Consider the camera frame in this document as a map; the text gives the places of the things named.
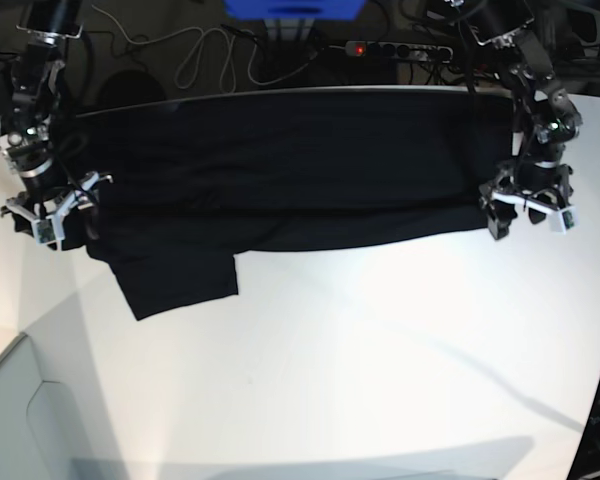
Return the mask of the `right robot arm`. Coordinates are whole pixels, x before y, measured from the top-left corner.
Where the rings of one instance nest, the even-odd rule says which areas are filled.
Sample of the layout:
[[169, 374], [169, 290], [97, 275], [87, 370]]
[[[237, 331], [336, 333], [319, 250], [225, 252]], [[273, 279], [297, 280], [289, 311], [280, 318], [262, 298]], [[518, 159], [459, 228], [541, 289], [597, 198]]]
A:
[[[30, 221], [69, 201], [68, 213], [91, 225], [99, 214], [99, 174], [88, 186], [73, 163], [85, 155], [89, 135], [76, 113], [94, 72], [91, 40], [83, 33], [81, 1], [28, 1], [17, 29], [28, 34], [24, 51], [11, 67], [11, 102], [0, 115], [0, 154], [25, 190], [5, 201], [0, 214]], [[68, 46], [86, 49], [86, 78], [78, 95], [64, 78]]]

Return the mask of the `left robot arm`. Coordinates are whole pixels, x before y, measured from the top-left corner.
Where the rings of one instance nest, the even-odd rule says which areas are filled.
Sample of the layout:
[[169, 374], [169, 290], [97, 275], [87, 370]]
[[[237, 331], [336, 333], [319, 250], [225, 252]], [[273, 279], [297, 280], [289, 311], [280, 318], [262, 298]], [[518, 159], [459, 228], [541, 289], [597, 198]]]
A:
[[496, 240], [505, 238], [522, 207], [532, 224], [549, 223], [565, 234], [577, 224], [573, 169], [565, 147], [580, 131], [582, 117], [555, 73], [532, 28], [534, 12], [525, 1], [452, 1], [447, 24], [472, 35], [476, 45], [496, 55], [496, 69], [513, 100], [518, 150], [480, 186], [480, 207]]

